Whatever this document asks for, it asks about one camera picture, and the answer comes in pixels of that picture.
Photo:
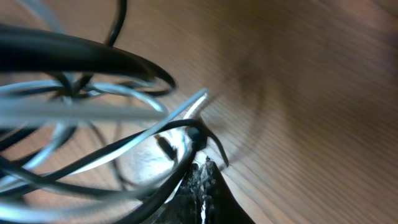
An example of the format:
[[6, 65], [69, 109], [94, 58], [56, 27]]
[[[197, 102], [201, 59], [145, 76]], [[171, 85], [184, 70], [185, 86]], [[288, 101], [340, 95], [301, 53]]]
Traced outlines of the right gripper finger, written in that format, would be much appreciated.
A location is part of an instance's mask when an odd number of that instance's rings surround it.
[[161, 206], [149, 224], [254, 224], [233, 197], [216, 163], [192, 164], [173, 199]]

